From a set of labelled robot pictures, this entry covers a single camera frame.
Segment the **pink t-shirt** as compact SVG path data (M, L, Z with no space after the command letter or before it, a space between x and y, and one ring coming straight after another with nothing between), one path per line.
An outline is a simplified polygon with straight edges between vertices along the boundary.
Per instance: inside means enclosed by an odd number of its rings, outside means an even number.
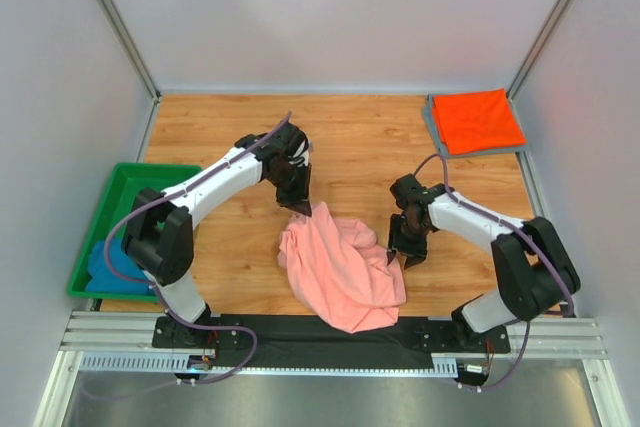
M279 266L294 297L329 326L355 334L395 325L407 301L402 268L359 219L326 203L295 214L280 234Z

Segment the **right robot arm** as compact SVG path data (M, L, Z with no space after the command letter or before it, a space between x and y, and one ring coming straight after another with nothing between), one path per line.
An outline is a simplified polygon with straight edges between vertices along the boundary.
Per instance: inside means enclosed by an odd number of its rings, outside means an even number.
M399 214L390 217L387 258L407 268L426 261L428 235L456 234L491 255L497 287L452 312L460 336L477 337L515 321L528 322L561 301L572 304L581 279L554 225L522 220L469 201L445 184L423 186L407 174L390 187Z

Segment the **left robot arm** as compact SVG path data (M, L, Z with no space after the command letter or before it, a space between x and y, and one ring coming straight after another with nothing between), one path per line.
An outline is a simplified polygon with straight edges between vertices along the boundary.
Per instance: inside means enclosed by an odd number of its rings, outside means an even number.
M241 191L268 181L276 203L312 215L309 199L311 144L288 120L272 131L235 142L216 163L162 191L141 190L118 224L121 248L137 265L168 314L184 326L204 325L211 311L191 273L195 231L216 208Z

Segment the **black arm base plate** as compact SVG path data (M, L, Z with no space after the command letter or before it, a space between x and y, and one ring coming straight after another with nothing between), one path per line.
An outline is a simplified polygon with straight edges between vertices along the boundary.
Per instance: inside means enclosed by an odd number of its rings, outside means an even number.
M216 327L227 327L227 332L213 332L202 328L187 327L168 315L156 321L152 345L155 348L204 348L220 347L224 349L249 348L251 337L240 331L242 327L223 326L210 317L206 323ZM433 320L427 317L409 317L426 320L423 347L429 353L497 353L511 351L509 337L504 326L493 328L485 333L464 333L451 320Z

